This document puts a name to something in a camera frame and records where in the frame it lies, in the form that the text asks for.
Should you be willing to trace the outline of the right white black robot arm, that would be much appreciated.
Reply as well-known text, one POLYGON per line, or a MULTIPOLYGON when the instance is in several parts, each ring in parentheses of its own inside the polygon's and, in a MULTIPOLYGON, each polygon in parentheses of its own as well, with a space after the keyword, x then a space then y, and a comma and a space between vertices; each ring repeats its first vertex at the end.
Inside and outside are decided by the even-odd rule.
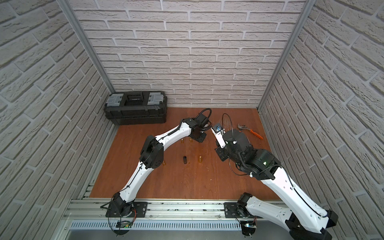
POLYGON ((233 161, 239 171, 261 181, 286 204, 286 208, 277 207, 244 193, 238 201, 240 212, 246 211, 284 228, 295 240, 332 239, 327 229, 336 226, 338 215, 317 205, 271 152, 255 149, 238 130, 226 132, 216 125, 212 132, 218 146, 215 151, 222 161, 233 161))

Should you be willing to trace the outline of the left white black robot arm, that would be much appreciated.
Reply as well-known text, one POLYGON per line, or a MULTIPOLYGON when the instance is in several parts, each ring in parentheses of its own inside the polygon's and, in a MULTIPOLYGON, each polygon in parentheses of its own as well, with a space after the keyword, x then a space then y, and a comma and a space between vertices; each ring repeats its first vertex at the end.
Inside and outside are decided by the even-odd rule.
POLYGON ((182 119, 173 129, 161 135, 149 135, 141 150, 138 165, 124 188, 115 193, 110 202, 101 206, 106 209, 107 218, 127 217, 134 211, 134 201, 141 186, 164 161, 164 152, 172 144, 186 137, 202 143, 205 131, 212 127, 209 118, 212 109, 203 109, 196 117, 182 119))

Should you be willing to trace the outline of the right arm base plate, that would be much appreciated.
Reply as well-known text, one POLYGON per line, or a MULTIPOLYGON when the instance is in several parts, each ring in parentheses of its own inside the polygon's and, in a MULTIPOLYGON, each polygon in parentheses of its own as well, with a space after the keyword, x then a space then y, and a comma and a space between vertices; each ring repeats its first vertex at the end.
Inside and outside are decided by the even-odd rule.
POLYGON ((247 204, 239 204, 235 202, 224 203, 224 213, 227 219, 238 218, 238 219, 253 219, 254 217, 261 218, 258 215, 252 215, 246 208, 247 204))

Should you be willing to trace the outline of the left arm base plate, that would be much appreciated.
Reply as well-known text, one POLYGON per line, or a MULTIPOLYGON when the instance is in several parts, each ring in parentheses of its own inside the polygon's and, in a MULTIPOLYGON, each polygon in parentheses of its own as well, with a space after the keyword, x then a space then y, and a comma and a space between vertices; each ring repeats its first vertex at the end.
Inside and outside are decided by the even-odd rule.
POLYGON ((119 210, 113 203, 109 202, 106 207, 107 218, 144 218, 147 212, 148 202, 133 202, 130 206, 125 205, 123 211, 119 210))

